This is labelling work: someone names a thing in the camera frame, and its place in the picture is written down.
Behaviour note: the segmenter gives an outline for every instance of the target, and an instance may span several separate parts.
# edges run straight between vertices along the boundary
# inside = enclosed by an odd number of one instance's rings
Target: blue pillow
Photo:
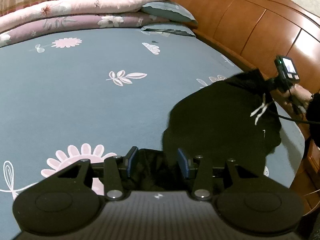
[[[198,24],[187,9],[171,1],[150,2],[143,5],[141,11],[174,22],[192,22]]]
[[[196,35],[190,30],[188,27],[181,23],[155,23],[155,24],[148,24],[141,28],[142,31],[149,31],[149,32],[163,32],[163,33],[172,33],[182,36],[193,36]]]

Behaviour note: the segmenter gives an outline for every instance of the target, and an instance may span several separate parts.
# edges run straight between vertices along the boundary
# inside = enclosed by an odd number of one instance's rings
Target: wooden floor
[[[308,193],[316,191],[316,186],[313,184],[310,176],[308,175],[305,168],[305,161],[307,159],[303,159],[298,172],[291,184],[290,189],[295,191],[297,194],[301,196],[304,202],[305,214],[312,210],[314,207],[319,205],[320,203],[320,191],[313,193],[311,195],[305,196]]]

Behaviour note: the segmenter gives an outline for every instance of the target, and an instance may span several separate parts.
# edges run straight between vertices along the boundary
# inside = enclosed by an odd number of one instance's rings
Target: hand
[[[295,96],[304,106],[305,109],[308,108],[309,106],[309,102],[311,99],[311,93],[310,91],[308,91],[307,89],[303,88],[302,86],[300,86],[299,84],[295,84],[294,86],[292,86],[290,88],[290,92],[293,96]],[[281,94],[284,98],[289,98],[290,93],[289,90],[285,93]],[[292,108],[292,103],[290,102],[285,102],[284,103],[287,106],[290,106],[290,108]]]

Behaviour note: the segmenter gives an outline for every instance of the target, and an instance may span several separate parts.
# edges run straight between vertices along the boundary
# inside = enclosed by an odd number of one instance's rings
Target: black sleeve
[[[306,113],[308,121],[320,122],[320,94],[316,93],[313,100],[310,102]],[[311,138],[315,144],[320,147],[320,124],[310,125]]]

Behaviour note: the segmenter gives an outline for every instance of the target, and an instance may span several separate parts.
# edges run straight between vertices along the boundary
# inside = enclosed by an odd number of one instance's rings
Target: headboard
[[[291,0],[175,2],[198,21],[198,27],[190,26],[197,38],[229,57],[242,70],[259,68],[265,78],[275,77],[274,59],[277,54],[286,55],[295,62],[300,85],[312,93],[320,89],[318,16]],[[299,127],[308,138],[308,126]]]

